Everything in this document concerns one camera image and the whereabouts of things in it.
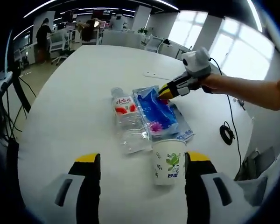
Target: window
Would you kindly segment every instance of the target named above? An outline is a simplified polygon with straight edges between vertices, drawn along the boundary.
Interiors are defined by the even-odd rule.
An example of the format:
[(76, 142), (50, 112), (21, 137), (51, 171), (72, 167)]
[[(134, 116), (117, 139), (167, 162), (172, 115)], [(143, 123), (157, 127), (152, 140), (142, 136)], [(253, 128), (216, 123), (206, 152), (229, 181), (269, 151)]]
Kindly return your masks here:
[(274, 45), (260, 32), (225, 18), (211, 46), (210, 56), (228, 76), (264, 80)]
[(206, 17), (207, 13), (205, 12), (181, 11), (173, 24), (169, 40), (186, 48), (193, 47)]

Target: white paper cup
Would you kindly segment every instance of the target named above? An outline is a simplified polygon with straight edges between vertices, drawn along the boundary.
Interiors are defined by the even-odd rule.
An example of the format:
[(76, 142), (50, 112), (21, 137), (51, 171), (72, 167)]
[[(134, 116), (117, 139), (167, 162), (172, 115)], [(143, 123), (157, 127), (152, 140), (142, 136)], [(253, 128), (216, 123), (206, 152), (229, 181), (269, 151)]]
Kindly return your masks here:
[(184, 179), (186, 142), (169, 139), (154, 143), (153, 169), (156, 185), (171, 185)]

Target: bottle label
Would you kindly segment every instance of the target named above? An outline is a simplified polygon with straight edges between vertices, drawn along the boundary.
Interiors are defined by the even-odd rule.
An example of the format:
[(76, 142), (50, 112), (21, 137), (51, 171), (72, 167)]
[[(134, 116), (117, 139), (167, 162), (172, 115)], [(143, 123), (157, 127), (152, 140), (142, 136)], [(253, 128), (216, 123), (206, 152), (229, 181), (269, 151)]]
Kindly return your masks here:
[(114, 102), (117, 115), (135, 113), (137, 111), (136, 104), (132, 97), (118, 97)]

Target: floor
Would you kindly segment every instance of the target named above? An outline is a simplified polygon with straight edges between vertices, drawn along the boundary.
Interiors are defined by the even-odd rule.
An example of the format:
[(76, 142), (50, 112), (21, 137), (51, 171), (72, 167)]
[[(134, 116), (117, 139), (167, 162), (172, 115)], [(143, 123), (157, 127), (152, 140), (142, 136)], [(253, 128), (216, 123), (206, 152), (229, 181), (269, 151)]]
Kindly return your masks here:
[[(77, 50), (81, 45), (82, 45), (81, 43), (72, 43), (71, 50)], [(55, 63), (52, 65), (50, 62), (44, 64), (32, 64), (21, 72), (20, 78), (23, 79), (26, 83), (28, 83), (31, 89), (33, 90), (33, 92), (35, 93), (35, 95), (38, 96), (42, 87), (45, 85), (45, 83), (48, 81), (48, 79), (51, 77), (51, 75), (54, 73), (54, 71), (57, 68), (58, 66), (56, 66)], [(24, 93), (29, 103), (32, 106), (35, 100), (34, 94), (24, 82), (21, 82), (21, 86), (24, 90)], [(23, 108), (21, 108), (18, 117), (15, 121), (15, 126), (19, 130), (24, 129), (25, 120), (26, 120), (25, 117), (26, 116), (24, 110)], [(14, 129), (14, 135), (16, 138), (20, 138), (21, 132)]]

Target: cup rim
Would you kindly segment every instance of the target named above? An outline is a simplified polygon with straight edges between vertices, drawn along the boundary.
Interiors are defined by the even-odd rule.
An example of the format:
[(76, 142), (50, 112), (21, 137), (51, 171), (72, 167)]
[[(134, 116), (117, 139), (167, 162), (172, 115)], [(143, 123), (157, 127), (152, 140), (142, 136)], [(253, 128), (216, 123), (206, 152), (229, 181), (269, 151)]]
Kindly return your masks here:
[(159, 143), (162, 143), (162, 142), (165, 142), (165, 141), (178, 141), (178, 142), (182, 142), (185, 144), (185, 146), (187, 146), (187, 143), (183, 140), (180, 140), (180, 139), (165, 139), (165, 140), (161, 140), (161, 141), (157, 141), (157, 142), (154, 142), (152, 144), (152, 147), (154, 147), (155, 145), (159, 144)]

